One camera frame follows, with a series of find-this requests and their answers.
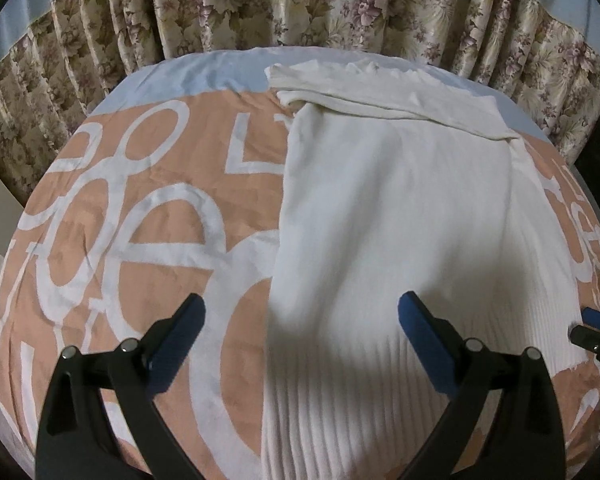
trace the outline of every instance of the floral curtain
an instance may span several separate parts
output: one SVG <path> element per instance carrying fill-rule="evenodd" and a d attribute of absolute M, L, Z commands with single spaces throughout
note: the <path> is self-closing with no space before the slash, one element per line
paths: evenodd
<path fill-rule="evenodd" d="M 0 178 L 23 204 L 127 74 L 190 52 L 321 45 L 497 88 L 574 162 L 600 113 L 600 56 L 537 0 L 55 0 L 0 62 Z"/>

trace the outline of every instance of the curtain fold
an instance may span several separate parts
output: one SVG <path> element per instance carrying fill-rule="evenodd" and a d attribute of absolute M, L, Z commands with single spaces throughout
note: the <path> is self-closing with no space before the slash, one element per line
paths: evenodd
<path fill-rule="evenodd" d="M 54 0 L 0 62 L 0 178 L 21 203 L 125 75 L 191 52 L 318 45 L 441 66 L 509 95 L 574 162 L 600 55 L 537 0 Z"/>

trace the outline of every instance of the metal bolt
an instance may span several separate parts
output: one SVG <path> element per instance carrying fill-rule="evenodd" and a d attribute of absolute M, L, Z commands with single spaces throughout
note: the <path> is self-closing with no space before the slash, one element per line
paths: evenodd
<path fill-rule="evenodd" d="M 529 359 L 533 359 L 534 361 L 538 361 L 538 359 L 542 358 L 542 354 L 540 353 L 540 351 L 537 348 L 534 348 L 533 346 L 530 346 L 526 349 L 526 356 L 529 357 Z"/>
<path fill-rule="evenodd" d="M 120 348 L 122 348 L 123 352 L 133 352 L 136 348 L 138 348 L 138 343 L 138 339 L 135 337 L 130 337 L 120 343 Z"/>
<path fill-rule="evenodd" d="M 71 359 L 77 351 L 78 349 L 75 346 L 71 345 L 62 349 L 60 355 L 62 356 L 62 359 Z"/>
<path fill-rule="evenodd" d="M 482 341 L 480 341 L 479 339 L 473 338 L 473 337 L 470 339 L 467 339 L 464 342 L 464 346 L 466 346 L 466 349 L 470 352 L 479 352 L 484 348 Z"/>

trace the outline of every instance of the mattress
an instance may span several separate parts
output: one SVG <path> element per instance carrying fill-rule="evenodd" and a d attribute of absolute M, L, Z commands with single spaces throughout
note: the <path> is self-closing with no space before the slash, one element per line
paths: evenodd
<path fill-rule="evenodd" d="M 0 275 L 0 403 L 34 450 L 59 351 L 112 349 L 211 288 L 208 333 L 156 405 L 206 478 L 260 464 L 267 298 L 292 120 L 264 68 L 310 59 L 396 58 L 321 48 L 191 54 L 127 77 L 78 128 L 36 187 Z M 445 85 L 492 96 L 522 134 L 570 253 L 581 306 L 600 310 L 600 226 L 562 157 L 503 94 L 434 67 Z M 570 474 L 600 441 L 600 366 L 554 375 Z M 126 459 L 142 459 L 111 392 Z M 386 472 L 394 478 L 395 472 Z"/>

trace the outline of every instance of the white garment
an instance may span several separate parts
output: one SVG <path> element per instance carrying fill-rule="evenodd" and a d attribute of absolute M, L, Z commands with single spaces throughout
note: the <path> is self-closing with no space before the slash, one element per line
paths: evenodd
<path fill-rule="evenodd" d="M 264 478 L 382 478 L 414 456 L 446 397 L 398 325 L 407 290 L 493 350 L 538 347 L 552 375 L 586 359 L 567 338 L 580 310 L 564 235 L 492 98 L 369 62 L 268 77 L 307 104 L 270 291 Z"/>

